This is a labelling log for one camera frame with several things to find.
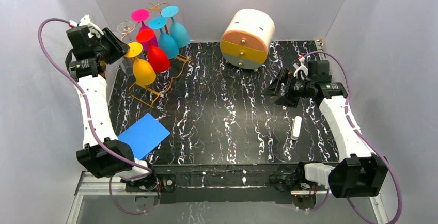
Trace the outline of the red plastic wine glass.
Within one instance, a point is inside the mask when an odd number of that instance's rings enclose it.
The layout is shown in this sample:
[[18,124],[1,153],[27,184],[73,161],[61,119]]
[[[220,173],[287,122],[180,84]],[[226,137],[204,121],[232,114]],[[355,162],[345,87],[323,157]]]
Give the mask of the red plastic wine glass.
[[137,34],[136,40],[143,46],[143,49],[147,52],[147,60],[151,64],[155,73],[162,73],[170,68],[170,60],[161,48],[159,48],[157,45],[152,44],[152,40],[154,37],[154,30],[147,28]]

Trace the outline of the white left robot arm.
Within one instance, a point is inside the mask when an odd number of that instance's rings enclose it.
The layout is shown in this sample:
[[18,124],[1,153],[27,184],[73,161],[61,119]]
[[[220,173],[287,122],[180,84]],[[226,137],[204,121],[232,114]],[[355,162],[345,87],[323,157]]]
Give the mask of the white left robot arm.
[[139,180],[152,174],[145,161],[134,157],[131,147],[113,129],[106,97],[105,65],[114,63],[130,47],[108,28],[78,25],[66,31],[72,49],[66,58],[81,104],[84,139],[76,152],[78,162],[96,178],[119,176]]

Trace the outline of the yellow plastic wine glass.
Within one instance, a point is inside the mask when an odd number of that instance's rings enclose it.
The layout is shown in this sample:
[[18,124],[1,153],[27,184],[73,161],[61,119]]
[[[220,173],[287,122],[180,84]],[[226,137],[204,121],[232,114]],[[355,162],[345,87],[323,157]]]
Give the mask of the yellow plastic wine glass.
[[143,52],[143,46],[139,42],[130,42],[129,49],[125,57],[132,62],[132,71],[135,82],[140,86],[148,86],[156,79],[156,73],[151,64],[139,56]]

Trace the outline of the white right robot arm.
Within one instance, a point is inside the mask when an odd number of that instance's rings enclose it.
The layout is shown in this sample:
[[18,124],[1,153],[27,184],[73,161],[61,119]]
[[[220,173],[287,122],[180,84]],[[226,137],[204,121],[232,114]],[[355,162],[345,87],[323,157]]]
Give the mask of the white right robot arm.
[[358,136],[345,112],[347,90],[333,82],[328,61],[311,61],[308,74],[301,78],[282,68],[262,95],[275,96],[275,104],[297,107],[301,98],[315,102],[325,117],[338,148],[340,163],[333,167],[317,162],[302,162],[295,183],[314,183],[329,189],[336,198],[375,197],[380,192],[388,169],[376,152]]

